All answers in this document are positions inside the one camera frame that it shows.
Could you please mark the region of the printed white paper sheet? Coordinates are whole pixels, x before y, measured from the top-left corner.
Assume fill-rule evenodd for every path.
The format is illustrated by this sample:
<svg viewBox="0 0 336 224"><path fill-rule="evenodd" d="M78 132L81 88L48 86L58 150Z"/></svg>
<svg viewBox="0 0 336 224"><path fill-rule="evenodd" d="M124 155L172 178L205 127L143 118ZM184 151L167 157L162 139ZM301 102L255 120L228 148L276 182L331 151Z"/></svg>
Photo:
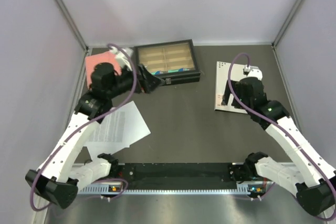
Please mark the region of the printed white paper sheet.
<svg viewBox="0 0 336 224"><path fill-rule="evenodd" d="M106 116L100 127L94 131L85 147L90 152L116 153L150 135L136 104L131 101Z"/></svg>

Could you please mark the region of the black ring binder folder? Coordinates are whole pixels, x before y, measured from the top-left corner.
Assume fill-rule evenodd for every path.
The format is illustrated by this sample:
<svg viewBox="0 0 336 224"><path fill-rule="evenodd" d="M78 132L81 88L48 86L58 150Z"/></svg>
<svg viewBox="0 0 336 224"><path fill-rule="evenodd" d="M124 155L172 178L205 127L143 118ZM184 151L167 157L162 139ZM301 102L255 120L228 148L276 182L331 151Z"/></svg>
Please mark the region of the black ring binder folder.
<svg viewBox="0 0 336 224"><path fill-rule="evenodd" d="M247 114L244 109L236 109L232 106L233 95L229 97L228 105L221 105L222 96L224 94L226 82L228 80L228 71L231 63L218 61L216 63L216 87L215 87L215 111L225 111L225 112L234 112L240 114ZM231 72L231 79L233 81L239 81L240 79L245 78L243 74L244 65L234 64Z"/></svg>

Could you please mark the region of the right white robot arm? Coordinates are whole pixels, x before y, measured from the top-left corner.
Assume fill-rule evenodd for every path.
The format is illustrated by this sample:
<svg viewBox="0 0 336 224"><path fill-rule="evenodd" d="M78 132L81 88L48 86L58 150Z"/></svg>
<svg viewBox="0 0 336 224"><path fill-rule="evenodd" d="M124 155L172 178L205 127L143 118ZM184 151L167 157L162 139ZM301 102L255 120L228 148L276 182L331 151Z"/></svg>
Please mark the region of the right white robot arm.
<svg viewBox="0 0 336 224"><path fill-rule="evenodd" d="M325 161L302 135L284 106L268 100L264 85L256 77L228 80L222 104L244 109L250 118L271 136L291 159L294 167L257 152L247 156L243 175L252 180L272 180L290 192L310 215L318 216L335 205L335 168Z"/></svg>

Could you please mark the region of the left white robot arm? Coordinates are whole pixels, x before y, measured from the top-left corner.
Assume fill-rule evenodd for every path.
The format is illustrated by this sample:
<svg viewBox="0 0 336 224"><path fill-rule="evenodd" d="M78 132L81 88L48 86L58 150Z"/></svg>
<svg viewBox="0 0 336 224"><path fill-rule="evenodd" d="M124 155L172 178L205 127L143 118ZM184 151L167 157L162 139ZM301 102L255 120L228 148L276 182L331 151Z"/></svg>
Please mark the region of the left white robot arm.
<svg viewBox="0 0 336 224"><path fill-rule="evenodd" d="M30 169L25 176L31 187L31 208L39 211L33 201L37 195L66 209L77 193L93 182L102 178L117 180L118 160L112 154L101 153L81 168L72 166L92 133L106 116L116 110L112 106L113 98L126 92L129 96L133 93L149 94L163 83L164 80L148 72L144 65L137 65L135 69L124 66L118 73L111 63L97 64L91 74L89 90L79 99L53 152L36 170Z"/></svg>

